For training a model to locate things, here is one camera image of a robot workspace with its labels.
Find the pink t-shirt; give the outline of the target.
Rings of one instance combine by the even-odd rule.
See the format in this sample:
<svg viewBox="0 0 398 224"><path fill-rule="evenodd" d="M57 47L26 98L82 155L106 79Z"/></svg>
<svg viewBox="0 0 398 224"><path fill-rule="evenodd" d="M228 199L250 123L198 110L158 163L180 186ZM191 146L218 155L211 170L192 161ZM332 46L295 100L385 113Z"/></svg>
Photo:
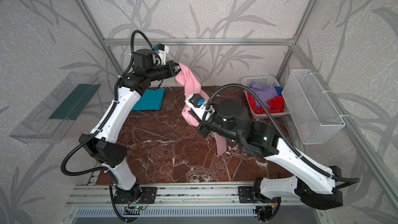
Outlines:
<svg viewBox="0 0 398 224"><path fill-rule="evenodd" d="M188 66L179 63L181 71L176 75L176 80L184 87L185 106L182 116L186 122L198 127L205 113L205 104L209 96L202 90L201 84Z"/></svg>

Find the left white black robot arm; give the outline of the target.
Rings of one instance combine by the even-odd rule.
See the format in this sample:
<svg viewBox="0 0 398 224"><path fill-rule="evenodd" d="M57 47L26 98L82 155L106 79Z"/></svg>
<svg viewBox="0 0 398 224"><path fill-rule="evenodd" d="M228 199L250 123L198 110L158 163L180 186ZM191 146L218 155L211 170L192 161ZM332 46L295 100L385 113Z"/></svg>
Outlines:
<svg viewBox="0 0 398 224"><path fill-rule="evenodd" d="M83 134L79 138L82 144L93 136L84 148L101 164L101 169L111 175L116 185L116 194L123 201L136 201L142 195L142 191L138 179L127 164L127 148L117 144L120 130L152 82L175 77L180 71L178 63L167 61L164 65L139 71L138 74L127 73L121 76L116 83L116 97L101 121L90 134Z"/></svg>

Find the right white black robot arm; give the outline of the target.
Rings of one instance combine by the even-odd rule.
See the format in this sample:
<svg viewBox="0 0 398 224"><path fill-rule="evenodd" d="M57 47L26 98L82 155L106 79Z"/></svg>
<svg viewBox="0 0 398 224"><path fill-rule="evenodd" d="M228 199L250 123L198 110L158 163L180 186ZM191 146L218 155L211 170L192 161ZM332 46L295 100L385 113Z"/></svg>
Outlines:
<svg viewBox="0 0 398 224"><path fill-rule="evenodd" d="M210 132L218 134L235 142L243 152L273 162L292 174L287 178L257 178L251 193L254 201L296 198L307 206L320 210L343 205L343 194L330 178L340 169L319 163L315 163L314 168L307 165L304 160L311 161L311 158L302 152L295 154L275 129L251 120L248 109L235 101L225 100L208 110L205 102L202 98L186 100L191 108L189 113L200 122L198 132L202 136L207 136ZM318 169L329 175L322 175Z"/></svg>

